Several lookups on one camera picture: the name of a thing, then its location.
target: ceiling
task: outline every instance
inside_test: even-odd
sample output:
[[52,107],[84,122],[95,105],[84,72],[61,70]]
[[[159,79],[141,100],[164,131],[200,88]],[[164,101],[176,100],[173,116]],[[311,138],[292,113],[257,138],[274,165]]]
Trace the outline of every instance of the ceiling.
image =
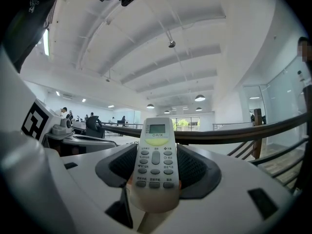
[[[196,113],[196,107],[201,107],[202,113],[211,112],[220,68],[230,60],[226,59],[228,46],[235,49],[235,44],[229,45],[229,39],[240,37],[242,30],[237,25],[248,21],[244,10],[231,10],[231,2],[135,0],[122,7],[118,0],[58,0],[49,29],[47,60],[53,65],[49,71],[83,74],[86,82],[87,77],[98,78],[105,85],[105,93],[116,94],[120,107],[125,106],[123,101],[132,94],[135,99],[127,107],[141,109],[137,101],[144,100],[145,104],[146,100],[156,107],[157,114],[186,106],[187,114]],[[226,37],[233,30],[236,38]],[[172,39],[175,48],[168,47]],[[43,44],[33,52],[43,55]],[[233,51],[231,56],[240,58]],[[110,89],[106,79],[114,84],[114,89]],[[94,92],[103,95],[104,91],[98,88],[97,85]],[[195,102],[198,94],[206,100]]]

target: remote button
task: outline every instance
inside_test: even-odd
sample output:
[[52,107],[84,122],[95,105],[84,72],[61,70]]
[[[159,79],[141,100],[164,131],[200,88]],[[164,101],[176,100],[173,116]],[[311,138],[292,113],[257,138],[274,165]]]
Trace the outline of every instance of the remote button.
[[173,188],[174,186],[173,183],[164,183],[164,188]]
[[152,174],[159,174],[159,173],[160,173],[160,170],[152,169],[152,170],[151,170],[151,173],[152,173]]
[[164,155],[171,155],[171,154],[172,154],[171,151],[165,151],[165,152],[164,152]]
[[136,186],[145,187],[146,186],[146,182],[145,181],[137,181],[136,182]]
[[160,152],[159,151],[153,151],[152,163],[154,165],[158,165],[160,163]]
[[172,160],[166,159],[166,160],[164,161],[164,163],[165,163],[166,165],[171,165],[171,164],[172,164]]
[[141,173],[141,174],[144,174],[144,173],[147,172],[147,170],[146,170],[145,168],[140,168],[140,169],[138,170],[138,172]]
[[173,174],[174,172],[171,169],[166,169],[164,173],[169,175],[169,174]]
[[141,163],[141,164],[146,164],[147,162],[148,162],[147,159],[141,159],[141,160],[140,160],[140,163]]
[[159,188],[160,187],[160,183],[158,182],[150,182],[150,188]]

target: white remote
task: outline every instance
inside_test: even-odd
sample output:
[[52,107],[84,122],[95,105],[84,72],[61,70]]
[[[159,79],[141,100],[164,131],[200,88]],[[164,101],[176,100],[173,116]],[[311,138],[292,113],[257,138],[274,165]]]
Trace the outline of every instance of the white remote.
[[170,118],[148,118],[144,121],[130,201],[149,213],[167,212],[179,203],[176,141]]

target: wooden handrail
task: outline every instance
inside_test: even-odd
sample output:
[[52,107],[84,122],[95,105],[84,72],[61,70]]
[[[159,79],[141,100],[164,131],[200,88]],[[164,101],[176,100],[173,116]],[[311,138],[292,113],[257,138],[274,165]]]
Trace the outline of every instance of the wooden handrail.
[[239,149],[241,149],[247,142],[241,143],[238,147],[236,147],[233,151],[231,151],[228,156],[231,156],[232,154],[236,153]]
[[238,155],[235,156],[235,158],[240,157],[243,153],[245,153],[253,144],[255,143],[255,140],[252,141],[243,151],[241,151]]
[[257,165],[260,165],[262,163],[265,163],[265,162],[268,162],[268,161],[271,161],[273,159],[276,159],[278,157],[281,157],[289,152],[291,152],[293,149],[297,148],[298,146],[302,145],[304,142],[308,141],[307,138],[303,138],[302,140],[298,141],[296,144],[286,148],[285,150],[283,151],[280,151],[280,152],[277,152],[275,154],[271,154],[271,155],[268,155],[266,157],[263,157],[263,158],[259,158],[259,159],[256,159],[256,160],[253,160],[253,161],[250,161],[251,164],[257,166]]
[[[309,119],[309,117],[310,116],[307,113],[304,113],[299,116],[277,123],[234,130],[219,130],[206,132],[175,131],[175,141],[177,143],[188,144],[228,144],[247,142],[288,131],[305,123]],[[137,138],[140,138],[142,131],[141,129],[113,127],[108,125],[102,125],[102,127],[110,132]]]
[[252,153],[254,152],[254,149],[252,149],[250,152],[248,152],[243,158],[242,160],[245,160],[248,156],[250,156]]
[[302,156],[301,158],[297,159],[294,163],[292,163],[292,164],[286,166],[285,168],[283,168],[283,169],[277,171],[276,173],[272,174],[271,177],[278,177],[278,176],[280,176],[281,174],[287,172],[288,170],[290,170],[291,168],[293,168],[294,166],[296,166],[297,164],[299,164],[299,163],[303,160],[303,157],[304,157],[304,156]]

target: light fixture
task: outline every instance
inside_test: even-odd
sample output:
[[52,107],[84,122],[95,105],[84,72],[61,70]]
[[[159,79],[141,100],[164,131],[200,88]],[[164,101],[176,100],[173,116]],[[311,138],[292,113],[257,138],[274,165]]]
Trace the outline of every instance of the light fixture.
[[147,108],[155,108],[153,104],[148,104]]
[[198,95],[198,96],[196,96],[195,101],[203,101],[205,99],[206,98],[203,95]]
[[49,56],[49,31],[46,29],[43,34],[44,53]]

